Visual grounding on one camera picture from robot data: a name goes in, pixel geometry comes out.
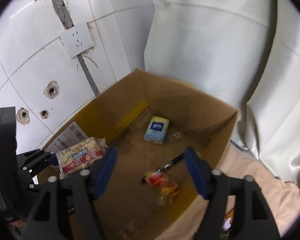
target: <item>wall crack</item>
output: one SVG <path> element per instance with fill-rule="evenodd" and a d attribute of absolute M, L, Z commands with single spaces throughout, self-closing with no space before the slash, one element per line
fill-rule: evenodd
<path fill-rule="evenodd" d="M 64 1 L 63 0 L 52 0 L 52 4 L 53 4 L 53 8 L 54 8 L 56 14 L 58 15 L 60 21 L 62 22 L 64 28 L 67 30 L 67 29 L 73 27 L 74 23 L 71 19 L 70 13 L 69 13 Z M 99 89 L 98 89 L 96 83 L 94 82 L 94 80 L 89 72 L 89 69 L 87 68 L 87 65 L 85 64 L 82 55 L 79 54 L 77 57 L 78 57 L 79 63 L 83 69 L 83 72 L 89 82 L 89 85 L 90 85 L 93 93 L 95 94 L 95 96 L 97 96 L 99 94 Z"/>

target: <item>candy wrapper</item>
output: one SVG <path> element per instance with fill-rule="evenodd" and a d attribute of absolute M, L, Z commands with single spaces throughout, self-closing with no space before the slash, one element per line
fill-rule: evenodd
<path fill-rule="evenodd" d="M 91 166 L 106 152 L 106 139 L 90 137 L 57 154 L 61 178 Z"/>
<path fill-rule="evenodd" d="M 159 206 L 164 206 L 179 195 L 180 188 L 176 183 L 170 182 L 167 175 L 160 171 L 150 171 L 144 176 L 144 181 L 160 188 L 160 197 L 157 200 Z"/>

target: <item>beige cloth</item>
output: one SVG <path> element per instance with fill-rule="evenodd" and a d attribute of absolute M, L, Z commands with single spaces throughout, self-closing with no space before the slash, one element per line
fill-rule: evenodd
<path fill-rule="evenodd" d="M 229 145 L 219 162 L 218 168 L 230 177 L 243 178 L 252 175 L 262 189 L 283 235 L 300 214 L 300 190 L 293 183 L 275 179 L 262 163 L 241 155 Z M 189 208 L 156 240 L 188 240 L 197 231 L 208 202 L 198 196 Z M 229 197 L 227 212 L 234 207 L 234 197 Z"/>

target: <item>blue gripper pad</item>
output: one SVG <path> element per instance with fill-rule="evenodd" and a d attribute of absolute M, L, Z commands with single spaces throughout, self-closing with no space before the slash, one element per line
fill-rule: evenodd
<path fill-rule="evenodd" d="M 212 169 L 206 161 L 199 158 L 192 147 L 185 149 L 184 158 L 198 194 L 208 200 L 213 192 L 210 175 Z"/>
<path fill-rule="evenodd" d="M 90 168 L 94 188 L 93 195 L 96 199 L 105 193 L 116 162 L 117 149 L 109 147 L 102 159 L 96 161 L 96 165 L 92 165 Z"/>

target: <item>qr code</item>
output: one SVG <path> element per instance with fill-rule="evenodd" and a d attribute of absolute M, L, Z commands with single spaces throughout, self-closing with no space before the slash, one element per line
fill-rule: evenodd
<path fill-rule="evenodd" d="M 76 126 L 74 124 L 69 126 L 69 129 L 71 132 L 73 132 L 76 129 Z"/>

